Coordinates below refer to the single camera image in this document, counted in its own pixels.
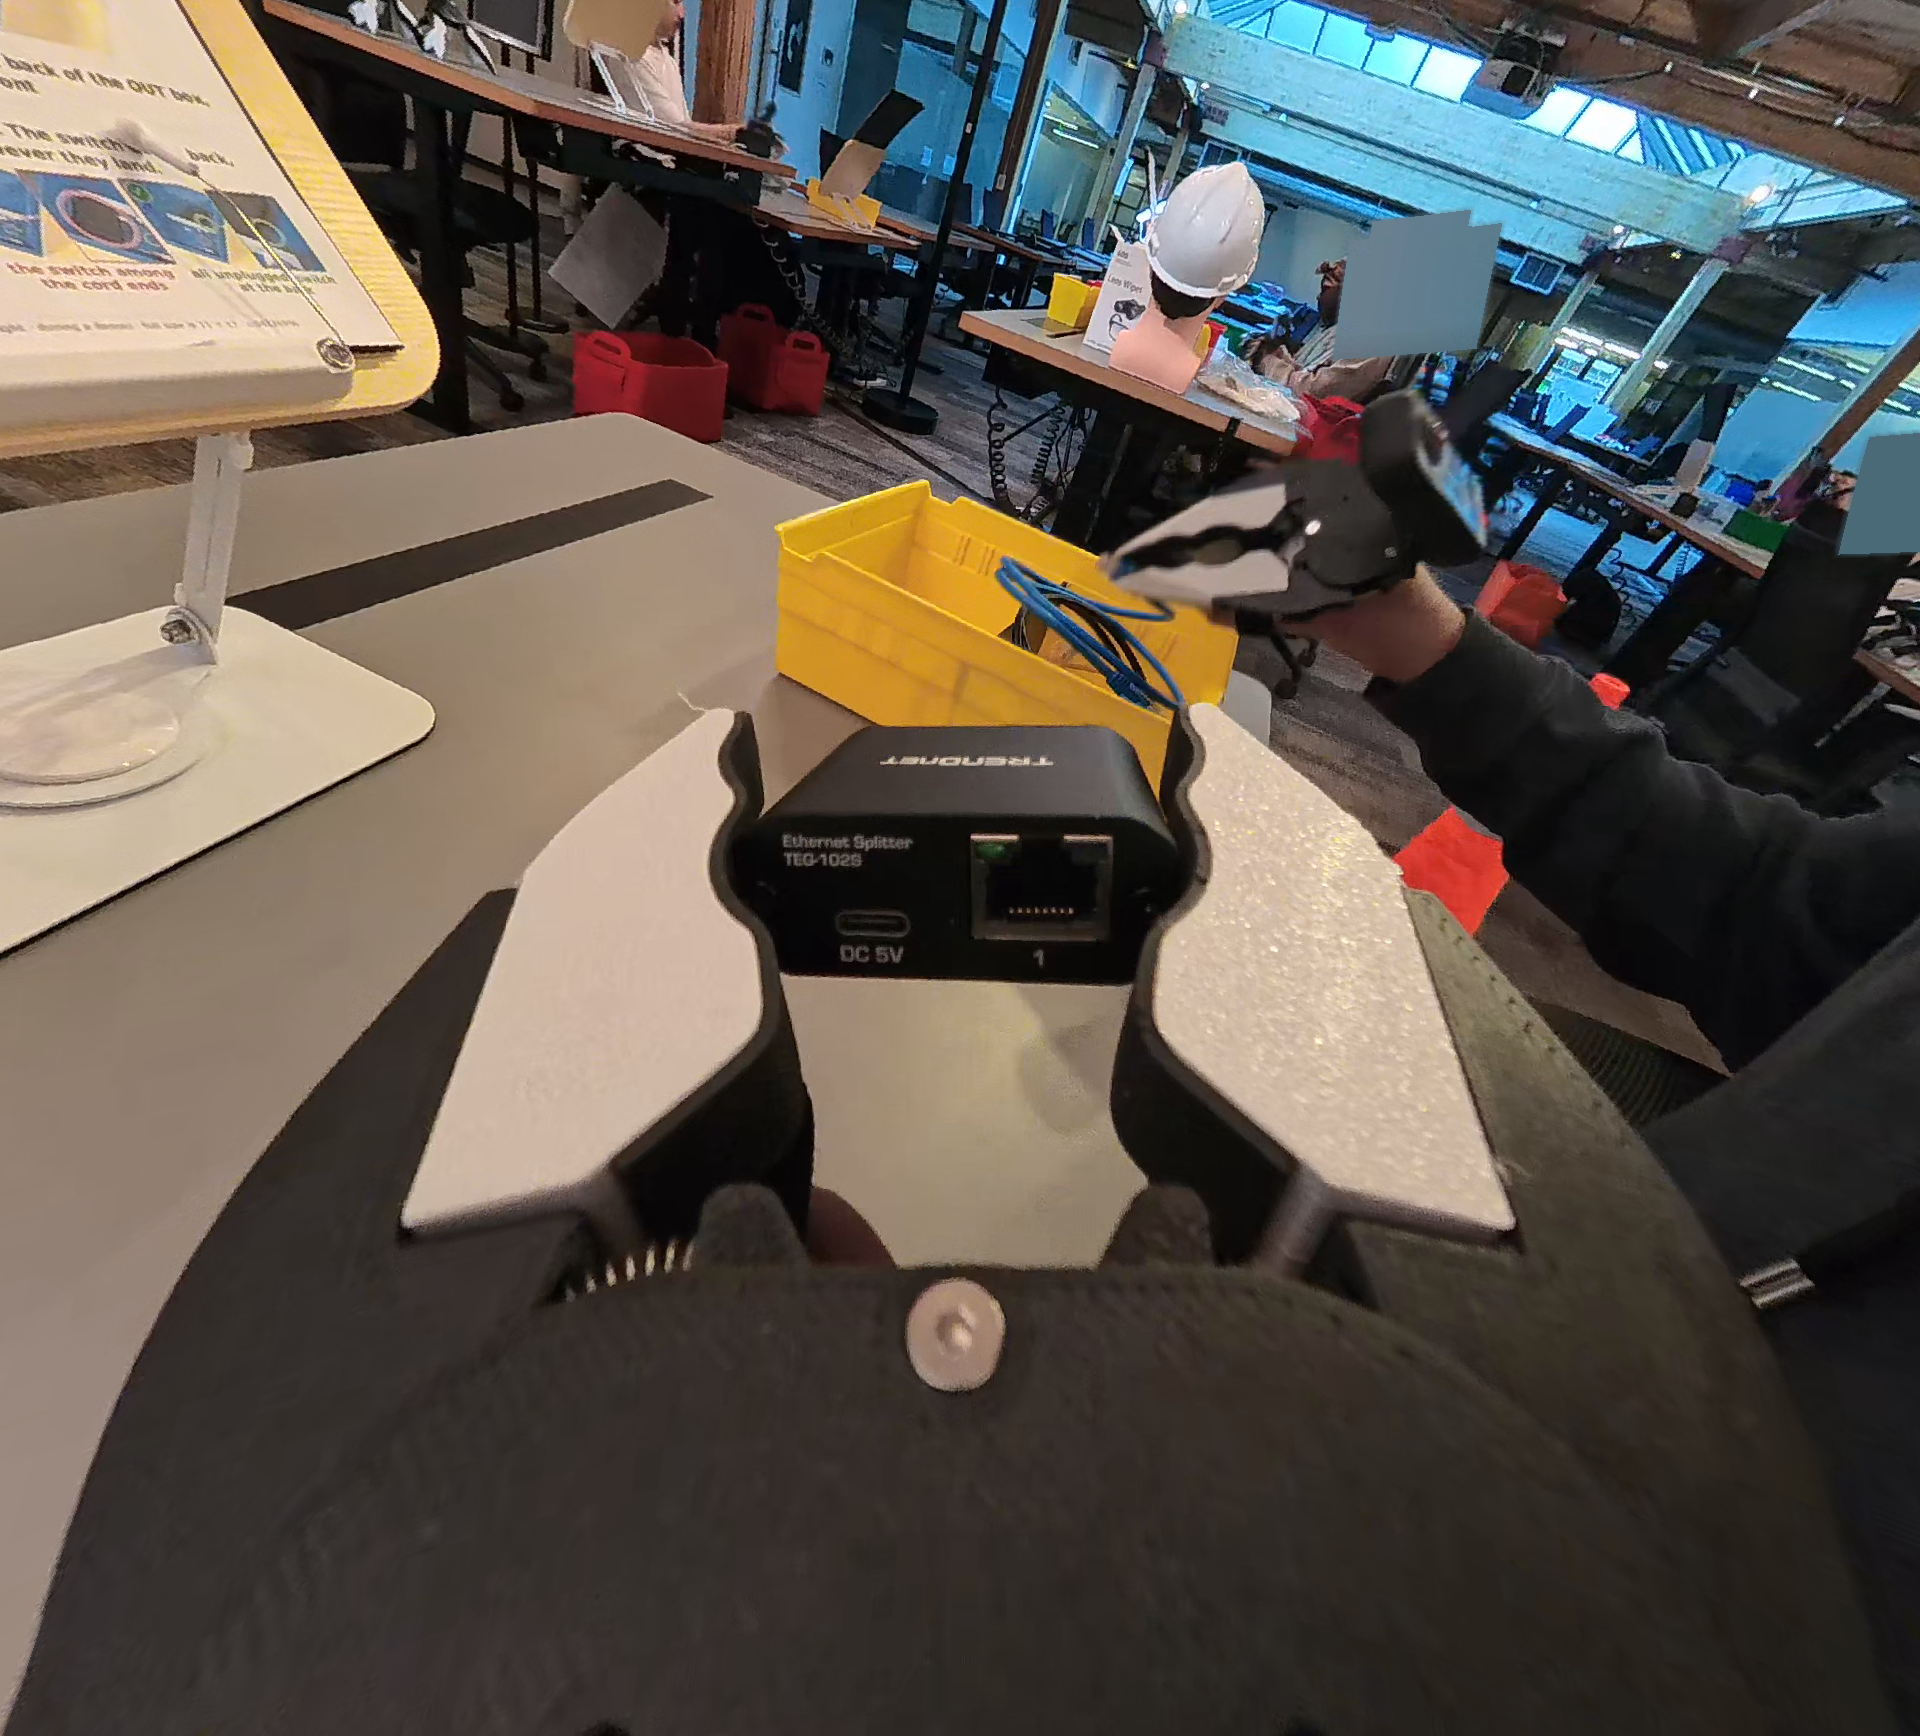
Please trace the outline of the red plastic bin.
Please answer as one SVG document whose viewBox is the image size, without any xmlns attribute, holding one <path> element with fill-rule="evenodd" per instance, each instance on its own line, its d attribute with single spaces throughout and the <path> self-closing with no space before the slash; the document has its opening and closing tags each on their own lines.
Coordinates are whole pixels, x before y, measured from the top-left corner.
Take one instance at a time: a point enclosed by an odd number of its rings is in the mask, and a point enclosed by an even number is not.
<svg viewBox="0 0 1920 1736">
<path fill-rule="evenodd" d="M 727 401 L 735 408 L 794 417 L 822 413 L 828 346 L 813 332 L 782 327 L 768 305 L 746 302 L 722 315 L 715 354 L 727 367 Z"/>
<path fill-rule="evenodd" d="M 624 413 L 715 444 L 724 435 L 727 366 L 691 339 L 660 332 L 578 332 L 572 413 Z"/>
</svg>

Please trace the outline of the orange traffic cone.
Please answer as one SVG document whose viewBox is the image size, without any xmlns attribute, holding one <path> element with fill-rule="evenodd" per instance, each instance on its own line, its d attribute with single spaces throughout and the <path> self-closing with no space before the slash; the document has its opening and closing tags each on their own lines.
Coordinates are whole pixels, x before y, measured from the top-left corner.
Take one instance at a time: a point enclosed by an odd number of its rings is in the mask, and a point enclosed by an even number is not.
<svg viewBox="0 0 1920 1736">
<path fill-rule="evenodd" d="M 1472 935 L 1509 883 L 1500 838 L 1453 807 L 1409 838 L 1393 862 L 1406 890 L 1434 896 Z"/>
</svg>

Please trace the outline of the wooden table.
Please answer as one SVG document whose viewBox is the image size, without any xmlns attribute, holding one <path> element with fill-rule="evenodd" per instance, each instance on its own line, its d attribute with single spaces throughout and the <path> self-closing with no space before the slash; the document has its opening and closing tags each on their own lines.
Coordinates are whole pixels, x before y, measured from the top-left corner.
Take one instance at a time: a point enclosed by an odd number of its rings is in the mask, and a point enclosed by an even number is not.
<svg viewBox="0 0 1920 1736">
<path fill-rule="evenodd" d="M 996 398 L 991 496 L 1057 540 L 1117 548 L 1151 509 L 1180 509 L 1303 441 L 1297 422 L 1113 373 L 1081 337 L 1050 333 L 1045 321 L 1042 311 L 970 311 L 958 327 L 984 348 Z"/>
</svg>

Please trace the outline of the wooden desk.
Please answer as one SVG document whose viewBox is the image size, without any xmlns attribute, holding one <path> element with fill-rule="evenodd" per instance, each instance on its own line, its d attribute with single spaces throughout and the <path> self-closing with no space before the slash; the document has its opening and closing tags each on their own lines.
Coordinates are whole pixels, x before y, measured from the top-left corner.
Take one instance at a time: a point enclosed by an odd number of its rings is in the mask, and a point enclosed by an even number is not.
<svg viewBox="0 0 1920 1736">
<path fill-rule="evenodd" d="M 628 116 L 605 97 L 563 90 L 532 73 L 450 65 L 294 0 L 260 0 L 260 25 L 278 54 L 339 65 L 408 102 L 413 162 L 424 196 L 418 220 L 419 293 L 439 332 L 439 373 L 415 413 L 458 435 L 472 428 L 461 281 L 466 255 L 452 226 L 458 116 L 493 116 L 510 135 L 535 133 L 542 168 L 683 200 L 753 213 L 763 183 L 794 182 L 794 168 L 780 157 Z"/>
</svg>

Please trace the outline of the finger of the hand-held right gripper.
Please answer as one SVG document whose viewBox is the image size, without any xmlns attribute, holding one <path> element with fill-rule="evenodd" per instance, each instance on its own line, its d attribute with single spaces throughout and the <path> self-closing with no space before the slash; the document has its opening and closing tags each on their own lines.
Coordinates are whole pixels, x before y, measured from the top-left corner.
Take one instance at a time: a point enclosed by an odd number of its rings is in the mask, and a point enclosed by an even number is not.
<svg viewBox="0 0 1920 1736">
<path fill-rule="evenodd" d="M 1197 552 L 1170 559 L 1123 556 L 1121 592 L 1168 608 L 1212 615 L 1280 615 L 1308 583 L 1297 559 L 1274 548 L 1201 559 Z"/>
<path fill-rule="evenodd" d="M 1282 481 L 1223 488 L 1141 531 L 1102 569 L 1222 569 L 1243 556 L 1293 559 L 1321 530 Z"/>
</svg>

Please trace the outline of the black chair seat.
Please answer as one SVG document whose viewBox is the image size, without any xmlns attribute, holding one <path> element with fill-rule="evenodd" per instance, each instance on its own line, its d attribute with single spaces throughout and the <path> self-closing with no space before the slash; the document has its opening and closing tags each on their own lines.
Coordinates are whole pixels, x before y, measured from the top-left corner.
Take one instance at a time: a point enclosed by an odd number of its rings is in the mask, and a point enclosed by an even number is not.
<svg viewBox="0 0 1920 1736">
<path fill-rule="evenodd" d="M 1646 1132 L 1652 1123 L 1714 1092 L 1727 1076 L 1670 1052 L 1658 1043 L 1619 1031 L 1560 1005 L 1531 1005 L 1572 1061 L 1587 1071 L 1626 1125 Z"/>
</svg>

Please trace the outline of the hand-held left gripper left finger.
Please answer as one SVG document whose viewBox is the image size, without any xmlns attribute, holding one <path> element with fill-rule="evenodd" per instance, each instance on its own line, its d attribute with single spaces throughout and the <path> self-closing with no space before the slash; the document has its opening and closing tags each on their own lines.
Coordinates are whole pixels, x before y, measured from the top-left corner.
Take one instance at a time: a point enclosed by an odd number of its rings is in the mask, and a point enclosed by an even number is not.
<svg viewBox="0 0 1920 1736">
<path fill-rule="evenodd" d="M 580 1218 L 616 1260 L 706 1201 L 810 1197 L 810 1096 L 773 939 L 727 868 L 760 810 L 753 718 L 704 710 L 528 866 L 400 1225 Z"/>
</svg>

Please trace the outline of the white sign card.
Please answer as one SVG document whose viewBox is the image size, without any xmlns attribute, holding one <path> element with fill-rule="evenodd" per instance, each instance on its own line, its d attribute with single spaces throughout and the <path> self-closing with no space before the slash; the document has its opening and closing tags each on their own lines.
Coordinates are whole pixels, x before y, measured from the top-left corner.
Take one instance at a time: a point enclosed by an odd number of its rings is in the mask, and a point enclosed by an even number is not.
<svg viewBox="0 0 1920 1736">
<path fill-rule="evenodd" d="M 1138 325 L 1151 305 L 1149 253 L 1142 242 L 1121 242 L 1099 281 L 1086 330 L 1086 348 L 1110 358 L 1117 339 Z"/>
</svg>

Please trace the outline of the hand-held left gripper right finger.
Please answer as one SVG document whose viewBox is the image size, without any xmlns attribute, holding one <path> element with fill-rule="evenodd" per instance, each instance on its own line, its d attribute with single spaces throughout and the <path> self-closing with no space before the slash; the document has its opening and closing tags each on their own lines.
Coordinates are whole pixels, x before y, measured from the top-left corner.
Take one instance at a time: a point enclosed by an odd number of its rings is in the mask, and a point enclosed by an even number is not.
<svg viewBox="0 0 1920 1736">
<path fill-rule="evenodd" d="M 1310 1268 L 1344 1223 L 1515 1234 L 1398 868 L 1218 705 L 1176 723 L 1162 804 L 1189 877 L 1117 1045 L 1141 1173 L 1200 1200 L 1226 1266 Z"/>
</svg>

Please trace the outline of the person's right hand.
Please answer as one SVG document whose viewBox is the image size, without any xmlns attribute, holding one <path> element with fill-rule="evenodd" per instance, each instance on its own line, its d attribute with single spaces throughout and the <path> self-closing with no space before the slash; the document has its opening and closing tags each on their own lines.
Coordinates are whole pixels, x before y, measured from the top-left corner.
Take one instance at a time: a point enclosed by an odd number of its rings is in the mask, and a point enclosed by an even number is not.
<svg viewBox="0 0 1920 1736">
<path fill-rule="evenodd" d="M 1436 668 L 1464 629 L 1467 610 L 1426 567 L 1308 623 L 1308 634 L 1393 687 Z"/>
</svg>

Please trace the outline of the white sheet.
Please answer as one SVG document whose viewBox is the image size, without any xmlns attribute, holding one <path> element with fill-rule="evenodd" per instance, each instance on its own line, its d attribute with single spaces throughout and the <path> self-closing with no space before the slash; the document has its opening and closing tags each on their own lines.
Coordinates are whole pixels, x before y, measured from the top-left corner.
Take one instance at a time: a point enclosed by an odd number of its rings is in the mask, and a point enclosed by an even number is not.
<svg viewBox="0 0 1920 1736">
<path fill-rule="evenodd" d="M 667 232 L 629 188 L 605 186 L 550 265 L 550 280 L 604 330 L 659 283 Z"/>
</svg>

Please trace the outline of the yellow plastic bin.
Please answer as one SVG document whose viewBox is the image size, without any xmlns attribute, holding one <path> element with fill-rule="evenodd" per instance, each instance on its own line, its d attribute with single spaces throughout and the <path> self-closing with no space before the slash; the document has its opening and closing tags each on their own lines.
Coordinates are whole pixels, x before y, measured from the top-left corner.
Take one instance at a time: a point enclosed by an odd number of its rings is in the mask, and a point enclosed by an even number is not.
<svg viewBox="0 0 1920 1736">
<path fill-rule="evenodd" d="M 1089 552 L 925 480 L 819 509 L 774 531 L 778 671 L 872 724 L 1104 724 L 1158 778 L 1168 715 L 1127 703 L 1063 643 L 1031 651 L 1002 559 L 1096 602 Z"/>
</svg>

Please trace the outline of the black network switch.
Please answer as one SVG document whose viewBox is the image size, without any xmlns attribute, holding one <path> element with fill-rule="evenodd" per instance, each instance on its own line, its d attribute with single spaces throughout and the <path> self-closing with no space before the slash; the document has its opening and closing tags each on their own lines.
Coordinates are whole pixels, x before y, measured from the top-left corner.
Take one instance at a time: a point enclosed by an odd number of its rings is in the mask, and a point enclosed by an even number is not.
<svg viewBox="0 0 1920 1736">
<path fill-rule="evenodd" d="M 865 724 L 733 839 L 784 975 L 1121 984 L 1188 884 L 1102 724 Z"/>
</svg>

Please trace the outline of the person's right forearm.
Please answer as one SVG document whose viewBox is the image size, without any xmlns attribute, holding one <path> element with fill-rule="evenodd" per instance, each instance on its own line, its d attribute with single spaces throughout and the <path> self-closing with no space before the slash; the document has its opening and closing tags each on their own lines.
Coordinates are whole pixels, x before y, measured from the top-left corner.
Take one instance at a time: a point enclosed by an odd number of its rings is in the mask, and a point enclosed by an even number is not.
<svg viewBox="0 0 1920 1736">
<path fill-rule="evenodd" d="M 1477 617 L 1436 668 L 1367 693 L 1509 876 L 1728 1068 L 1916 938 L 1912 810 L 1824 819 L 1733 788 Z"/>
</svg>

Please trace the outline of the white hard hat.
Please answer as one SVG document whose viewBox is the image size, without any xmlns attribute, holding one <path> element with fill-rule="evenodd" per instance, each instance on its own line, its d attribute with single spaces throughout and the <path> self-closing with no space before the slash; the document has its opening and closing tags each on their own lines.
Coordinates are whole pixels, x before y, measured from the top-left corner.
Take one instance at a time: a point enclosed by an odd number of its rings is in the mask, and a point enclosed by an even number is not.
<svg viewBox="0 0 1920 1736">
<path fill-rule="evenodd" d="M 1151 215 L 1145 255 L 1151 276 L 1188 300 L 1240 292 L 1260 261 L 1265 197 L 1243 162 L 1210 165 L 1182 178 Z"/>
</svg>

